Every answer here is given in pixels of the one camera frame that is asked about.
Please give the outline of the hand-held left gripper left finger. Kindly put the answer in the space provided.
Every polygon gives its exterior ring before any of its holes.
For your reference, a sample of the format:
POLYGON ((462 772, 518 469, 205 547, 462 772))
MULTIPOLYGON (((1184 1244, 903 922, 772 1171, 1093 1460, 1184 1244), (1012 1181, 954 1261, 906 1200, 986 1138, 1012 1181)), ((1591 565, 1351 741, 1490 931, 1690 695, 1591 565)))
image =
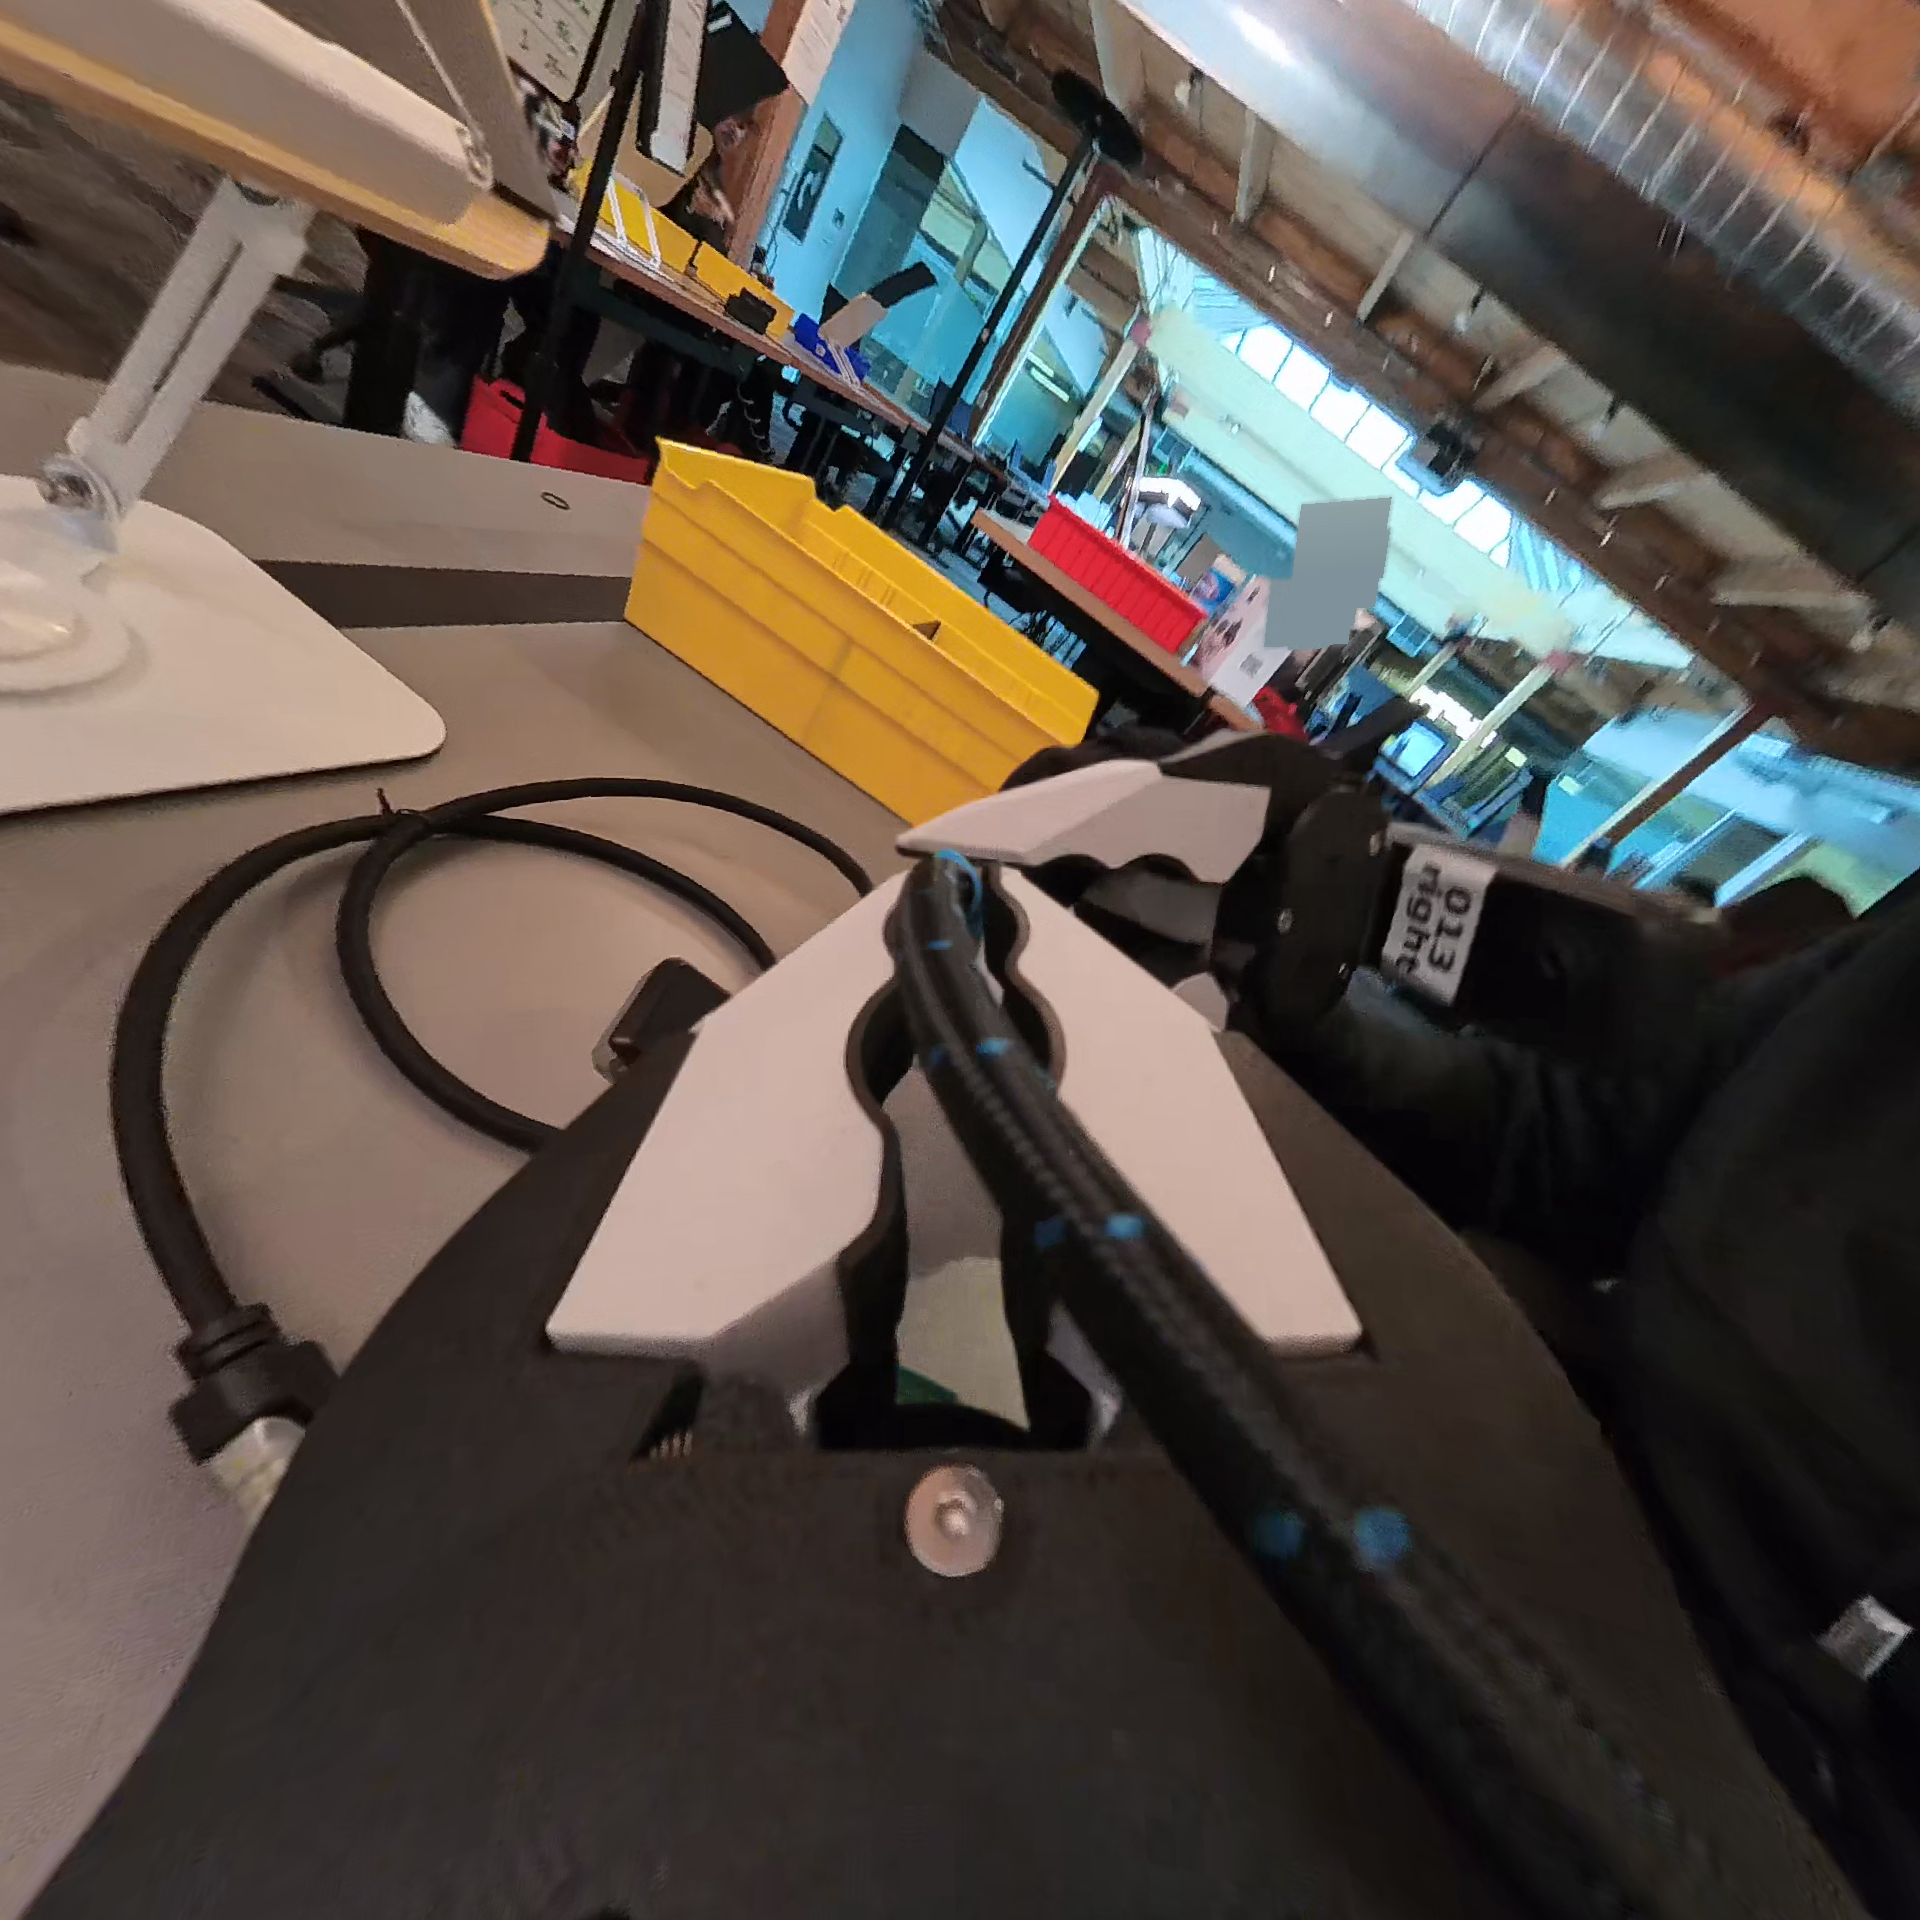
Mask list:
POLYGON ((694 1023, 543 1324, 553 1348, 682 1359, 792 1405, 850 1367, 893 1384, 898 901, 860 898, 694 1023))

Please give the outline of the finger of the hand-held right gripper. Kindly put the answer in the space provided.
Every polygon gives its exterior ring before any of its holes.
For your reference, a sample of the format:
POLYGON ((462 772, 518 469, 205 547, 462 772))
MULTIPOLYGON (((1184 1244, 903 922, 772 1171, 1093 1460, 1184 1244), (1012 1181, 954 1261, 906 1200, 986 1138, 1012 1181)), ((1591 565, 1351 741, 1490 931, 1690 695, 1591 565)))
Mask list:
POLYGON ((898 853, 958 853, 1022 870, 1084 858, 1102 870, 1161 860, 1182 872, 1233 872, 1262 843, 1269 791, 1106 758, 1012 787, 904 829, 898 853))
POLYGON ((1215 910, 1215 886, 1158 870, 1097 872, 1069 908, 1220 1034, 1230 1026, 1231 987, 1215 963, 1215 910))

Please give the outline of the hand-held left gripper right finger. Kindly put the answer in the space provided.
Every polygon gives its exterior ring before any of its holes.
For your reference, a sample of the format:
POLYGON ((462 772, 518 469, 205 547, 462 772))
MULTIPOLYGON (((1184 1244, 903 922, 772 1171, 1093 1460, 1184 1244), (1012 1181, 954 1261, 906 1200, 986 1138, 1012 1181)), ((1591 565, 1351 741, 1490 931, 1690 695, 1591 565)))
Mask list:
POLYGON ((1358 1348, 1356 1308, 1210 1022, 1029 877, 986 877, 1012 911, 1012 983, 1039 1011, 1066 1114, 1262 1344, 1358 1348))

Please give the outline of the yellow plastic bin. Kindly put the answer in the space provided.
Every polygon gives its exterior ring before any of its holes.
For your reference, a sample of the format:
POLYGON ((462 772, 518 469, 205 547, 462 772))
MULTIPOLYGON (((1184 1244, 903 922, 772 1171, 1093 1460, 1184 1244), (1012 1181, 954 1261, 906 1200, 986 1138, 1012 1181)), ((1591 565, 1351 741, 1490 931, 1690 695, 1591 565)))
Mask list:
POLYGON ((1097 691, 813 484, 662 442, 625 620, 906 824, 1076 748, 1097 691))

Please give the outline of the white printed poster box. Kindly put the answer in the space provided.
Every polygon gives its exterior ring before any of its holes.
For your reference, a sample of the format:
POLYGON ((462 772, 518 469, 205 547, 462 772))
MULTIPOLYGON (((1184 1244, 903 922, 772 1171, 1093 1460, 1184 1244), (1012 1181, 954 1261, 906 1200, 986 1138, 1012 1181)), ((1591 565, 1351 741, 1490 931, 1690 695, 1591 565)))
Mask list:
POLYGON ((1254 575, 1214 610, 1190 663, 1217 700, 1254 714, 1256 695, 1309 650, 1312 590, 1254 575))

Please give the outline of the red plastic bin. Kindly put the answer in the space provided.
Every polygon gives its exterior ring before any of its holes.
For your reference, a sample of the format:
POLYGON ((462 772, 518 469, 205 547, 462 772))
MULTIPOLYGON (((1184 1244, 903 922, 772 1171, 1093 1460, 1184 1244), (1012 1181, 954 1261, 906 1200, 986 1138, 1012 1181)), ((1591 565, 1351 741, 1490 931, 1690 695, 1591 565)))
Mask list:
POLYGON ((1189 647, 1204 621, 1204 610, 1186 587, 1150 567, 1058 496, 1047 500, 1025 539, 1038 557, 1172 655, 1189 647))

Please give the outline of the brown wooden table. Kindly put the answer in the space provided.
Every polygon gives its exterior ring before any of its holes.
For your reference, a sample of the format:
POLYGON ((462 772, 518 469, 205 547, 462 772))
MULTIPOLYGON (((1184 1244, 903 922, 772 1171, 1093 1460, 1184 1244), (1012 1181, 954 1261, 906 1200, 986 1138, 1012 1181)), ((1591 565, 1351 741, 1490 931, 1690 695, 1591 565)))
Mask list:
POLYGON ((1184 738, 1230 728, 1260 735, 1260 715, 1238 709, 1186 663, 1176 652, 1157 642, 1130 616, 1106 605, 1074 581, 1055 560, 1041 556, 1010 522, 978 509, 973 528, 998 554, 1005 567, 1030 582, 1038 610, 1078 640, 1071 671, 1093 686, 1094 734, 1130 715, 1145 727, 1176 731, 1184 738))

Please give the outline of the yellow storage tray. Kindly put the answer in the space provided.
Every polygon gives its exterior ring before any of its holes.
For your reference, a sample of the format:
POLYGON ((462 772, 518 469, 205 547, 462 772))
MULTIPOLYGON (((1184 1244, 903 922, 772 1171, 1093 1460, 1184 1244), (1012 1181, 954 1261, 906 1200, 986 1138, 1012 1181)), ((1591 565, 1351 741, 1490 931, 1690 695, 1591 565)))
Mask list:
POLYGON ((596 212, 596 247, 655 276, 701 287, 710 304, 754 336, 774 346, 792 336, 796 310, 770 285, 650 203, 622 173, 613 173, 596 212))

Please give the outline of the red plastic crate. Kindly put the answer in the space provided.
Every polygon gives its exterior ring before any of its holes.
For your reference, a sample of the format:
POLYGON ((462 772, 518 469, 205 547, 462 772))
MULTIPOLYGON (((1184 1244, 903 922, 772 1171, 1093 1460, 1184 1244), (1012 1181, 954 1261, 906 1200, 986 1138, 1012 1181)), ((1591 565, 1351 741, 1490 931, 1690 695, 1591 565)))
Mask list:
MULTIPOLYGON (((468 388, 463 422, 457 438, 458 450, 493 460, 511 460, 520 432, 524 392, 504 380, 476 378, 468 388)), ((554 474, 605 477, 624 484, 648 486, 655 461, 625 448, 599 442, 569 438, 541 420, 534 432, 528 461, 554 474)))

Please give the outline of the light wooden table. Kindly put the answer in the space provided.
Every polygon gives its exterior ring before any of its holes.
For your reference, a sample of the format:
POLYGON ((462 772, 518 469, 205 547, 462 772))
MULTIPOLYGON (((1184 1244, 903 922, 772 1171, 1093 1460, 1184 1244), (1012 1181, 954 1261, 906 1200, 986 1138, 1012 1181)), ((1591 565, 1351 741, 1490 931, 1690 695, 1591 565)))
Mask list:
POLYGON ((4 4, 4 80, 468 274, 532 270, 465 106, 440 110, 268 4, 4 4))

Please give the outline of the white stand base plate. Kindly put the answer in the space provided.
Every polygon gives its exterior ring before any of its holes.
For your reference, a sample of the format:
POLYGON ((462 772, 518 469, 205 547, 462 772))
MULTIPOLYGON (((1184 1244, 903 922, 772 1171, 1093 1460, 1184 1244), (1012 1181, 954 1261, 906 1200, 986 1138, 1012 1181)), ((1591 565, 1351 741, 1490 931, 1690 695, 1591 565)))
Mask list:
MULTIPOLYGON (((553 210, 493 4, 268 4, 440 110, 553 210)), ((220 179, 133 346, 33 474, 1 480, 7 816, 437 751, 434 709, 234 543, 145 499, 325 212, 220 179)))

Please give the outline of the silver ventilation duct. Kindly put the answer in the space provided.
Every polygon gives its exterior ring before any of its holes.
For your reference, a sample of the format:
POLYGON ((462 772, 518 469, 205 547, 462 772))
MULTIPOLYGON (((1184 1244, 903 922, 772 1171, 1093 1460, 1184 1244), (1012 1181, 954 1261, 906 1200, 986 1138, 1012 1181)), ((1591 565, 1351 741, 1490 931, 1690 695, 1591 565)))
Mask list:
POLYGON ((1640 11, 1125 8, 1916 623, 1916 255, 1640 11))

